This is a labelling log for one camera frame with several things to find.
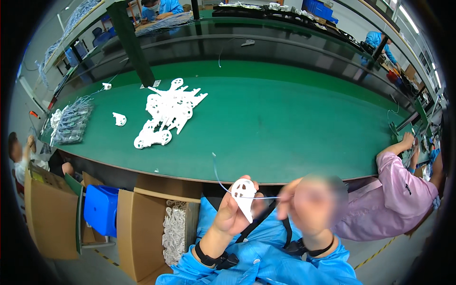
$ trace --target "hand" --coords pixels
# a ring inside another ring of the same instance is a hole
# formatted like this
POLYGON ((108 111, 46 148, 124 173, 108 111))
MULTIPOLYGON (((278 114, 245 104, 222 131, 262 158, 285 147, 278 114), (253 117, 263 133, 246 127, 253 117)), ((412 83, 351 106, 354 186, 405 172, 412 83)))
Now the hand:
MULTIPOLYGON (((250 176, 244 175, 241 178, 250 180, 250 176)), ((258 183, 253 181, 255 189, 258 191, 258 183)), ((262 197, 263 194, 256 193, 255 197, 262 197)), ((262 199, 254 199, 252 202, 252 209, 254 216, 257 216, 264 209, 264 201, 262 199)), ((236 200, 231 196, 231 193, 226 193, 220 202, 217 215, 215 216, 212 228, 228 236, 235 236, 241 233, 245 228, 250 225, 249 221, 239 209, 236 200)))
POLYGON ((158 15, 155 19, 156 19, 156 20, 163 20, 163 19, 165 19, 166 17, 171 16, 172 14, 173 14, 172 12, 163 13, 163 14, 158 15))
POLYGON ((404 146, 407 147, 406 150, 408 150, 412 147, 414 140, 415 137, 413 136, 413 134, 406 132, 402 137, 401 143, 404 144, 404 146))
POLYGON ((280 191, 277 218, 283 220, 290 214, 303 236, 317 236, 330 227, 334 208, 335 200, 327 182, 299 178, 280 191))
POLYGON ((33 135, 28 136, 27 145, 31 147, 35 143, 35 137, 33 135))
POLYGON ((415 153, 410 158, 410 167, 415 169, 416 165, 418 164, 418 157, 420 156, 420 145, 417 141, 415 141, 415 153))

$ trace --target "black wrist strap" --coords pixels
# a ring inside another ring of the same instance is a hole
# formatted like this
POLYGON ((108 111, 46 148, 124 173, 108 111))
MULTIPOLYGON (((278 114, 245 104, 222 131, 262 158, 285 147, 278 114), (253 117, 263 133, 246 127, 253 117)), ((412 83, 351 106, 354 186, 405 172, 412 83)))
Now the black wrist strap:
POLYGON ((311 257, 316 257, 316 256, 318 256, 318 255, 320 255, 320 254, 323 254, 323 253, 325 253, 326 251, 328 251, 328 250, 331 248, 331 246, 332 246, 333 244, 334 244, 334 235, 332 235, 331 244, 328 245, 327 248, 325 248, 325 249, 319 249, 319 250, 309 250, 309 251, 307 252, 307 254, 310 255, 311 257))
POLYGON ((293 241, 291 242, 286 248, 285 248, 285 251, 290 254, 290 255, 298 255, 298 256, 302 256, 303 254, 307 253, 309 256, 311 257, 316 257, 320 254, 323 254, 325 253, 326 251, 328 251, 331 246, 334 244, 334 235, 332 235, 332 241, 331 241, 331 244, 325 248, 325 249, 318 249, 318 250, 308 250, 306 248, 306 246, 304 245, 304 243, 302 242, 302 238, 300 238, 299 240, 297 241, 293 241))
POLYGON ((199 246, 199 242, 195 245, 195 252, 197 253, 197 256, 199 257, 199 259, 201 259, 201 263, 203 263, 206 266, 213 266, 214 264, 219 265, 228 256, 228 253, 226 253, 226 252, 224 252, 222 255, 220 255, 217 258, 212 258, 208 255, 205 255, 199 246))

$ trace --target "black hair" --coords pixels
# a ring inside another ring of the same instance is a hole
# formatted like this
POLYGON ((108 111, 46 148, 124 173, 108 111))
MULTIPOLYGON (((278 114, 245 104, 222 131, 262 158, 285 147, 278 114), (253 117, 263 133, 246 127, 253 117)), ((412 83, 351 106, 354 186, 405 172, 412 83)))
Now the black hair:
POLYGON ((10 156, 11 160, 14 161, 13 157, 12 157, 12 152, 13 152, 13 146, 14 144, 17 142, 17 135, 15 132, 12 132, 9 136, 8 136, 8 155, 10 156))
POLYGON ((146 4, 153 4, 156 3, 158 0, 141 0, 141 5, 144 6, 146 4))

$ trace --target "pile of white plastic parts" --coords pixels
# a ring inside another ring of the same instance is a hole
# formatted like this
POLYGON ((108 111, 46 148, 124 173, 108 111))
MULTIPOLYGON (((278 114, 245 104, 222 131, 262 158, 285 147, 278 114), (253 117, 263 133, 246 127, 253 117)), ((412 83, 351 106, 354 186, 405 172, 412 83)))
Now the pile of white plastic parts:
POLYGON ((161 244, 165 248, 163 256, 169 266, 176 265, 185 252, 185 212, 187 203, 181 201, 166 201, 166 216, 163 222, 165 233, 161 244))
POLYGON ((177 78, 171 82, 171 87, 166 91, 148 87, 155 92, 147 97, 145 108, 152 115, 152 119, 147 120, 136 137, 134 144, 137 149, 153 144, 169 143, 172 138, 170 130, 177 128, 177 134, 179 134, 185 123, 192 117, 193 108, 207 96, 207 93, 197 96, 201 88, 185 91, 188 86, 182 87, 183 84, 184 80, 177 78))

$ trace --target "blue jacket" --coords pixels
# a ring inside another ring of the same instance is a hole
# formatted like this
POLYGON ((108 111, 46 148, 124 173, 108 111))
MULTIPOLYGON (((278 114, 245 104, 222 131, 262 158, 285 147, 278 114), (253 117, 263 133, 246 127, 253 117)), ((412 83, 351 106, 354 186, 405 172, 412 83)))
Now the blue jacket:
MULTIPOLYGON (((217 211, 206 198, 201 198, 200 216, 197 236, 202 237, 211 226, 217 211)), ((228 245, 226 252, 235 253, 239 263, 230 269, 215 270, 199 263, 192 255, 190 246, 187 253, 182 255, 177 265, 171 268, 174 274, 162 274, 156 280, 156 285, 192 285, 192 284, 239 284, 252 285, 255 281, 260 284, 272 285, 291 284, 346 284, 361 285, 356 279, 355 271, 347 263, 348 251, 341 245, 329 256, 315 259, 288 255, 281 248, 286 241, 286 230, 281 221, 276 219, 274 210, 242 243, 235 241, 228 245)), ((290 220, 292 240, 302 237, 301 232, 290 220)))
MULTIPOLYGON (((184 9, 182 5, 179 4, 178 0, 160 0, 159 14, 172 12, 173 14, 183 13, 184 9)), ((147 7, 142 9, 142 18, 147 18, 148 21, 152 22, 157 15, 154 11, 149 10, 147 7)))
MULTIPOLYGON (((382 33, 380 32, 370 31, 366 36, 366 43, 374 47, 378 47, 378 45, 382 42, 381 35, 382 33)), ((393 54, 389 51, 389 46, 385 45, 383 49, 385 50, 385 54, 388 56, 389 60, 391 60, 393 64, 396 64, 397 61, 394 58, 393 54)))

